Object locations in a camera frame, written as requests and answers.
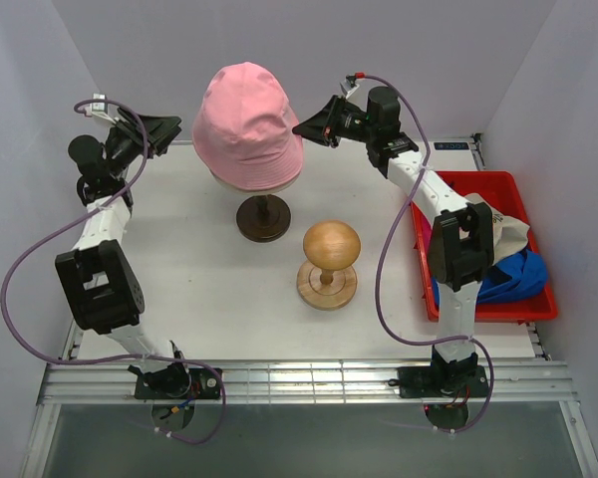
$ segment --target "light wooden stand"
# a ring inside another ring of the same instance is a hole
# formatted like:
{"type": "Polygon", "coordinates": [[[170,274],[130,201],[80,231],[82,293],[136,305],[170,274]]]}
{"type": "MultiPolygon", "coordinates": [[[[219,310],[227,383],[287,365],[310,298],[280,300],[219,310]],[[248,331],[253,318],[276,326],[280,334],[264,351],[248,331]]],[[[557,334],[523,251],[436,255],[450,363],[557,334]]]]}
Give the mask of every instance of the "light wooden stand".
{"type": "Polygon", "coordinates": [[[315,224],[303,238],[308,260],[297,274],[297,290],[315,309],[334,311],[348,304],[357,291],[352,264],[361,252],[355,230],[341,221],[315,224]]]}

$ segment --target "pink hat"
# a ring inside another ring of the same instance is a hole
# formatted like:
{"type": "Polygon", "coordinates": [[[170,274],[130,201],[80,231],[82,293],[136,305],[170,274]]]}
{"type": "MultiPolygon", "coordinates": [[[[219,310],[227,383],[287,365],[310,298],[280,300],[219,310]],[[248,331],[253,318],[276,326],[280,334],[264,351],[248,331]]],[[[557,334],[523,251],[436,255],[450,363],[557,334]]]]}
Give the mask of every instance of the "pink hat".
{"type": "Polygon", "coordinates": [[[246,191],[274,189],[303,166],[301,136],[288,97],[272,74],[252,63],[222,68],[210,81],[192,143],[210,172],[246,191]]]}

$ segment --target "white table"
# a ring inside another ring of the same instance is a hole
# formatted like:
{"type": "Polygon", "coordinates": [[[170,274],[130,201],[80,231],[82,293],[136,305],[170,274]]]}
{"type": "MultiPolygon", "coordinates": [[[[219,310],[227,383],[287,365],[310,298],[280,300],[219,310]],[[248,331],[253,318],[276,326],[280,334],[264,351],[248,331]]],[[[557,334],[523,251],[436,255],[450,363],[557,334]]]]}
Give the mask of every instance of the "white table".
{"type": "MultiPolygon", "coordinates": [[[[433,151],[436,169],[475,170],[470,151],[433,151]]],[[[429,359],[430,348],[405,347],[386,335],[373,290],[386,234],[405,199],[367,159],[362,145],[330,149],[305,142],[298,180],[279,193],[292,223],[281,239],[257,244],[239,233],[234,216],[244,196],[212,179],[191,145],[172,146],[152,160],[133,190],[134,214],[123,248],[145,293],[142,321],[172,339],[188,358],[207,360],[429,359]],[[299,297],[302,239],[314,223],[339,219],[362,241],[352,302],[321,312],[299,297]]],[[[383,275],[383,308],[402,337],[429,340],[421,272],[410,212],[395,235],[383,275]]],[[[525,326],[477,324],[494,358],[533,358],[525,326]]],[[[86,332],[79,358],[122,352],[86,332]]]]}

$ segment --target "blue cloth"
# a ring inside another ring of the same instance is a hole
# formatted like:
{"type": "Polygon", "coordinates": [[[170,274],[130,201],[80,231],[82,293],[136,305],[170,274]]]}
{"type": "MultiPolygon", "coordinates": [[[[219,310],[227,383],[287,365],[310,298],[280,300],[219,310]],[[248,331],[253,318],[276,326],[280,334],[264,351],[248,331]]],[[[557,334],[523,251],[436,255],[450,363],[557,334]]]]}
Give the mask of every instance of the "blue cloth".
{"type": "MultiPolygon", "coordinates": [[[[540,294],[547,284],[547,266],[540,255],[523,249],[489,268],[480,286],[478,304],[505,304],[540,294]]],[[[432,277],[435,302],[439,305],[439,286],[432,277]]]]}

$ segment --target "wire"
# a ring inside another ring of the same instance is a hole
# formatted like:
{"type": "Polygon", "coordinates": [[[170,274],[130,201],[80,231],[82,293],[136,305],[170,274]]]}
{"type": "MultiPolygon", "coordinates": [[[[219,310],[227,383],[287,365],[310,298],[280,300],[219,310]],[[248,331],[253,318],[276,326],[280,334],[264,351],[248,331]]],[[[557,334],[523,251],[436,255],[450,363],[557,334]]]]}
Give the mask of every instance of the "wire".
{"type": "Polygon", "coordinates": [[[432,153],[432,151],[430,149],[430,143],[428,142],[428,137],[426,136],[426,134],[423,131],[423,128],[421,126],[421,123],[419,122],[419,118],[417,117],[417,114],[415,113],[414,109],[412,108],[412,106],[410,105],[408,100],[406,100],[406,98],[397,89],[397,87],[395,87],[393,84],[391,84],[387,80],[384,80],[383,78],[377,77],[374,75],[366,75],[364,73],[357,73],[355,75],[355,78],[357,78],[357,79],[367,78],[368,80],[374,80],[376,82],[383,83],[385,86],[392,89],[397,94],[399,99],[403,102],[403,104],[406,106],[408,111],[410,112],[410,115],[412,116],[412,119],[414,120],[415,125],[417,126],[417,130],[419,131],[419,134],[421,135],[421,139],[423,140],[423,143],[426,146],[426,155],[423,160],[421,172],[419,173],[419,176],[417,177],[417,180],[415,181],[415,184],[412,187],[412,191],[410,191],[410,194],[408,194],[408,197],[406,198],[406,202],[401,207],[401,210],[399,211],[399,213],[397,214],[397,217],[395,218],[394,222],[392,223],[392,227],[390,228],[390,231],[388,232],[388,237],[386,238],[386,242],[384,243],[383,249],[381,250],[381,255],[379,256],[379,264],[377,266],[377,276],[376,276],[376,280],[375,280],[375,306],[377,309],[377,316],[379,317],[379,322],[381,323],[381,326],[386,331],[386,333],[390,337],[392,337],[395,341],[400,342],[401,344],[405,344],[406,346],[427,347],[427,346],[436,346],[439,344],[446,344],[448,342],[470,341],[473,344],[475,344],[476,346],[478,346],[479,349],[482,350],[483,354],[485,355],[485,358],[487,359],[487,367],[489,368],[489,389],[487,391],[487,396],[485,397],[485,402],[484,402],[482,408],[480,409],[478,414],[474,417],[474,419],[470,423],[466,424],[465,426],[463,426],[461,428],[458,428],[456,430],[440,428],[441,431],[444,431],[446,433],[456,433],[456,432],[466,431],[466,430],[469,430],[470,428],[472,428],[474,425],[476,425],[482,419],[482,416],[485,414],[485,412],[487,411],[487,408],[489,407],[489,402],[491,401],[491,395],[492,395],[493,388],[494,388],[494,367],[493,367],[493,363],[491,361],[491,357],[489,356],[489,353],[487,352],[487,349],[485,348],[485,346],[477,339],[475,339],[473,337],[468,337],[468,336],[450,336],[450,337],[444,337],[441,339],[434,339],[433,341],[409,341],[407,339],[403,339],[402,337],[399,337],[397,334],[395,334],[390,329],[390,327],[388,326],[388,323],[386,322],[386,319],[383,315],[383,310],[381,308],[381,276],[383,274],[383,267],[384,267],[384,263],[386,262],[386,256],[388,254],[388,249],[390,248],[390,244],[392,243],[392,238],[395,235],[397,226],[401,222],[401,219],[403,218],[404,214],[406,213],[406,210],[408,209],[408,207],[410,207],[410,205],[412,204],[415,194],[417,193],[417,189],[419,189],[419,185],[421,184],[421,181],[423,181],[423,177],[426,173],[426,166],[428,165],[428,161],[430,160],[430,154],[432,153]]]}
{"type": "MultiPolygon", "coordinates": [[[[147,162],[148,162],[149,158],[151,157],[150,156],[149,135],[147,134],[147,130],[146,130],[144,124],[142,123],[140,116],[136,112],[131,110],[129,107],[123,105],[122,103],[118,103],[113,100],[108,100],[108,99],[83,100],[83,101],[75,104],[73,106],[73,110],[75,113],[86,116],[87,112],[84,110],[83,107],[85,105],[90,105],[92,103],[105,103],[108,105],[114,105],[118,108],[122,108],[123,110],[128,111],[131,114],[131,116],[133,116],[134,120],[138,123],[138,126],[140,127],[140,132],[142,133],[142,138],[143,138],[143,157],[142,157],[142,162],[140,164],[140,168],[138,169],[138,172],[136,173],[135,176],[133,176],[133,178],[122,189],[120,189],[118,192],[116,192],[109,200],[107,200],[102,205],[102,207],[106,207],[109,204],[111,204],[112,202],[114,202],[116,199],[118,199],[119,197],[123,196],[127,191],[129,191],[129,189],[131,189],[131,187],[138,181],[138,179],[144,172],[145,167],[147,167],[147,162]]],[[[47,356],[46,354],[35,349],[31,344],[29,344],[26,341],[26,339],[24,337],[22,337],[22,335],[20,335],[20,333],[16,329],[15,325],[13,324],[13,320],[11,319],[11,316],[9,314],[9,308],[7,306],[7,292],[9,291],[9,284],[11,283],[11,279],[13,278],[13,275],[15,274],[18,267],[20,267],[20,265],[24,262],[25,259],[27,259],[27,257],[29,257],[33,252],[38,250],[44,244],[55,239],[56,237],[60,236],[61,234],[64,234],[65,232],[73,229],[74,227],[86,222],[87,220],[89,220],[91,217],[95,216],[99,212],[100,212],[100,209],[96,208],[93,211],[84,214],[83,216],[70,222],[66,226],[63,226],[60,229],[58,229],[57,231],[54,231],[51,234],[49,234],[48,236],[40,239],[34,245],[29,247],[27,250],[25,250],[22,254],[20,254],[20,256],[18,256],[18,258],[13,262],[13,264],[7,271],[6,275],[4,276],[4,279],[2,281],[2,286],[0,287],[0,311],[2,313],[2,319],[4,320],[4,323],[7,326],[7,329],[9,330],[9,332],[11,333],[13,338],[16,340],[16,342],[18,344],[20,344],[20,346],[25,351],[27,351],[29,354],[36,357],[37,359],[43,360],[46,363],[51,363],[53,365],[94,365],[97,363],[106,363],[106,362],[110,362],[110,361],[119,361],[119,360],[125,360],[125,359],[150,359],[150,360],[164,361],[164,362],[169,362],[169,363],[173,363],[173,362],[185,363],[185,364],[189,364],[189,365],[200,366],[200,367],[205,368],[206,370],[210,371],[213,374],[213,376],[217,379],[217,383],[219,384],[219,387],[221,389],[221,412],[219,414],[219,418],[217,419],[217,423],[212,428],[212,430],[210,430],[210,432],[208,432],[208,434],[206,436],[204,436],[200,439],[187,438],[185,436],[177,435],[175,433],[171,433],[169,435],[172,438],[175,438],[179,441],[183,441],[185,443],[189,443],[191,445],[199,445],[199,444],[205,443],[208,440],[210,440],[217,433],[217,431],[221,427],[221,424],[222,424],[223,419],[226,414],[226,388],[224,386],[223,380],[221,379],[221,375],[217,372],[217,370],[212,368],[207,363],[204,363],[203,361],[198,361],[198,360],[191,360],[188,358],[169,358],[169,357],[161,357],[161,356],[153,356],[153,355],[142,356],[141,354],[124,354],[124,355],[110,356],[110,357],[104,357],[104,358],[75,359],[75,360],[64,360],[61,358],[54,358],[51,356],[47,356]]],[[[161,429],[158,431],[160,431],[164,434],[169,433],[169,432],[166,432],[161,429]]]]}

